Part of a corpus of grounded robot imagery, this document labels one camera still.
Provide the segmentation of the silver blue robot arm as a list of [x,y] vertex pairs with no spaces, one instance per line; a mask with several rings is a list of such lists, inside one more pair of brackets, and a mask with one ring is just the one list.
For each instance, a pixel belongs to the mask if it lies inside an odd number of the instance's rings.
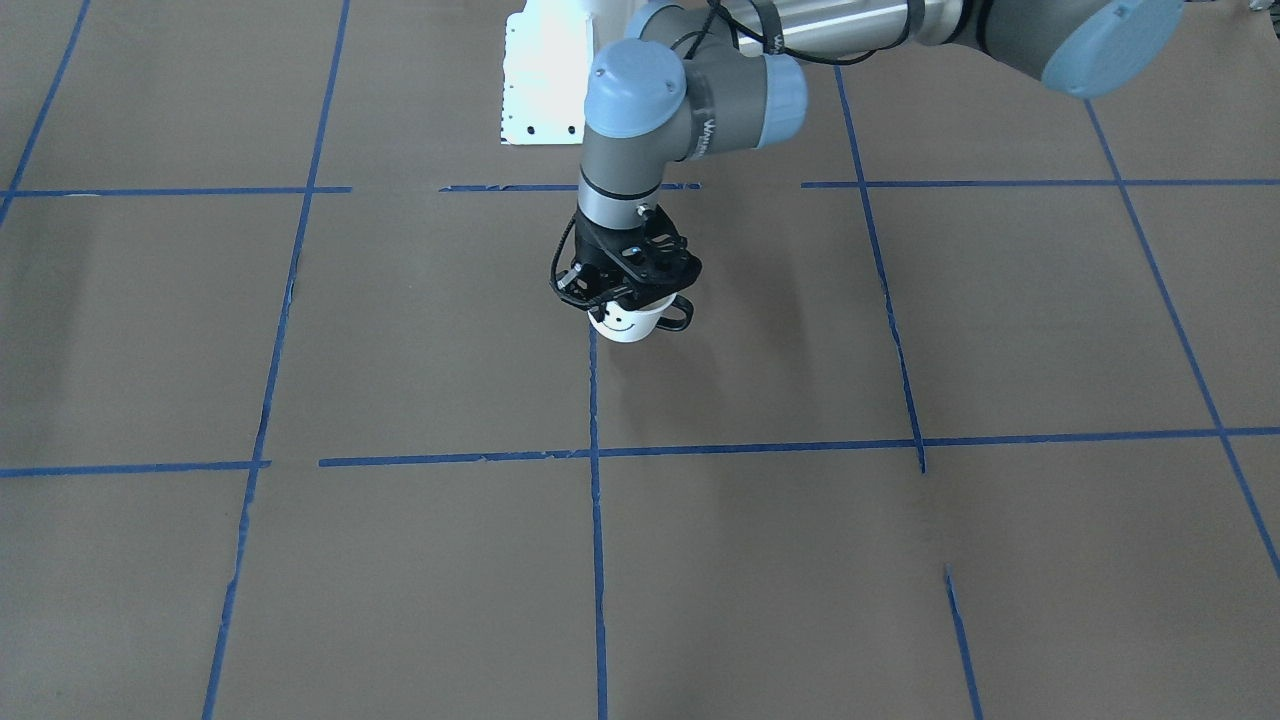
[[809,65],[906,44],[959,44],[1078,99],[1112,92],[1162,51],[1180,1],[650,1],[584,70],[579,196],[553,264],[561,301],[602,320],[677,297],[701,270],[660,208],[672,163],[791,140]]

